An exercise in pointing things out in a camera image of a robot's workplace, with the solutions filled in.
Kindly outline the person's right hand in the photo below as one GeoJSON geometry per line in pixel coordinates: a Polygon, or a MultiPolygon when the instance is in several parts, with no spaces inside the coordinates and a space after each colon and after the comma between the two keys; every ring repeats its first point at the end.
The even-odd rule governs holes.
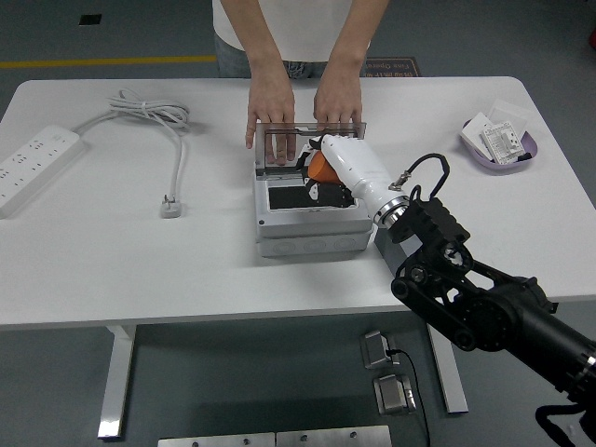
{"type": "Polygon", "coordinates": [[[251,67],[245,145],[251,149],[258,123],[292,124],[294,95],[282,63],[251,67]]]}

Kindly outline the person's left hand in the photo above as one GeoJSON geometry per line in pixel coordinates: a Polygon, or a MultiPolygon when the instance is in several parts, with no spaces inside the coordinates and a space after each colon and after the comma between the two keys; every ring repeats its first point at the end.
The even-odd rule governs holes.
{"type": "Polygon", "coordinates": [[[314,118],[320,128],[362,122],[359,74],[325,73],[314,98],[314,118]]]}

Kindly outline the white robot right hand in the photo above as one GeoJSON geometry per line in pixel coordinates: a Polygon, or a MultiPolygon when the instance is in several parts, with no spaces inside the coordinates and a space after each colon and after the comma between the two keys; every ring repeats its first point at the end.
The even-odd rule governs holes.
{"type": "Polygon", "coordinates": [[[364,202],[372,219],[386,203],[399,195],[388,189],[392,179],[364,140],[330,134],[311,139],[303,146],[296,168],[300,169],[316,150],[322,153],[352,197],[364,202]]]}

